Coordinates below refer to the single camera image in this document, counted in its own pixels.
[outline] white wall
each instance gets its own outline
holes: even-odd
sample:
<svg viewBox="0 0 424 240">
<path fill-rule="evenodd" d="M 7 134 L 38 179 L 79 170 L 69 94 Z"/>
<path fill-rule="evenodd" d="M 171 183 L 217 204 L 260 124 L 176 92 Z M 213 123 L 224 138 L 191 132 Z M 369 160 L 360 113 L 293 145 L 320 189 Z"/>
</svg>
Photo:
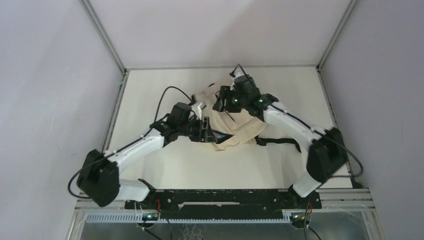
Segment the white wall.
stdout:
<svg viewBox="0 0 424 240">
<path fill-rule="evenodd" d="M 424 1 L 359 1 L 324 66 L 389 240 L 424 228 Z"/>
<path fill-rule="evenodd" d="M 350 0 L 91 0 L 127 68 L 316 65 Z"/>
<path fill-rule="evenodd" d="M 121 76 L 77 0 L 2 0 L 0 19 L 0 238 L 61 240 Z"/>
</svg>

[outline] gray wall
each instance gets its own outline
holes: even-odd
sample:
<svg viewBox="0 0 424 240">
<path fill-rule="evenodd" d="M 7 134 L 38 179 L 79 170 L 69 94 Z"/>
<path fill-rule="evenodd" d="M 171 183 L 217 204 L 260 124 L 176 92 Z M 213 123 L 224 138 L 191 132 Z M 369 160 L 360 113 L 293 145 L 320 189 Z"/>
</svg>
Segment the gray wall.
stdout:
<svg viewBox="0 0 424 240">
<path fill-rule="evenodd" d="M 359 1 L 324 69 L 390 240 L 422 239 L 424 1 Z"/>
<path fill-rule="evenodd" d="M 62 240 L 121 76 L 77 0 L 2 0 L 0 19 L 0 238 Z"/>
</svg>

